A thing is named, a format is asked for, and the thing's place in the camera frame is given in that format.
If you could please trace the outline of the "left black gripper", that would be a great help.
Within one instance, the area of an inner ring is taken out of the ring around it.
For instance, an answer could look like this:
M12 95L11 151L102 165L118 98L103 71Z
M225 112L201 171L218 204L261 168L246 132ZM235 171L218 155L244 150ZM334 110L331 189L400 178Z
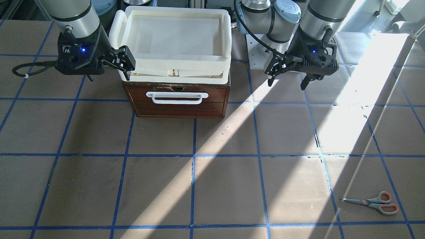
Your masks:
M331 37L334 30L330 26L325 26L324 30L322 39L314 39L299 26L287 53L283 55L270 53L264 66L269 87L272 86L276 76L287 71L284 70L284 64L289 70L307 73L300 84L302 91L310 82L322 80L324 75L334 74L339 69L336 60L337 45Z

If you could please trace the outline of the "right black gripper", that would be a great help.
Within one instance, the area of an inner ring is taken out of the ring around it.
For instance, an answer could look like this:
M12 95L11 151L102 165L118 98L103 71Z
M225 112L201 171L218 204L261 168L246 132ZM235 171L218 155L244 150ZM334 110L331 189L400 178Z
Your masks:
M70 25L58 37L58 59L55 69L65 75L100 75L105 66L122 72L129 81L129 71L136 60L128 46L113 49L101 24L90 35L76 38Z

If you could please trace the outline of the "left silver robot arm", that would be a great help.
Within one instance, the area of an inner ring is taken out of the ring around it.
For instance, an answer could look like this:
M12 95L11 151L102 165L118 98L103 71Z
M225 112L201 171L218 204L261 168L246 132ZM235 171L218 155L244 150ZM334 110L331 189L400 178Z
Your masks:
M293 0L235 0L240 33L250 35L268 51L264 66L267 84L288 71L306 74L305 90L339 70L336 31L348 15L353 0L310 0L302 10Z

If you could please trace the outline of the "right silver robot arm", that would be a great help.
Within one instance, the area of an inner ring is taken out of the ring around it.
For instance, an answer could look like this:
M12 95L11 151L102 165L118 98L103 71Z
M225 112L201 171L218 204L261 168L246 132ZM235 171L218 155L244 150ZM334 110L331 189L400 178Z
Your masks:
M105 66L120 70L129 81L135 59L128 46L108 38L89 0L42 0L41 5L58 26L56 70L65 75L100 75Z

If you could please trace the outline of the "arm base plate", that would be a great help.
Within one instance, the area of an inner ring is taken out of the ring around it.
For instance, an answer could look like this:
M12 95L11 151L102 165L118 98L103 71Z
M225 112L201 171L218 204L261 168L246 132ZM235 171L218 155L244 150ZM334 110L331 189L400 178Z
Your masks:
M265 66L267 66L270 62L269 55L270 51L259 44L252 36L249 34L246 36L246 44L248 51L248 59L249 59L249 68L253 70L264 70ZM271 41L266 35L256 34L257 38L261 39L268 46L284 53L290 44L290 41L286 43L276 43Z

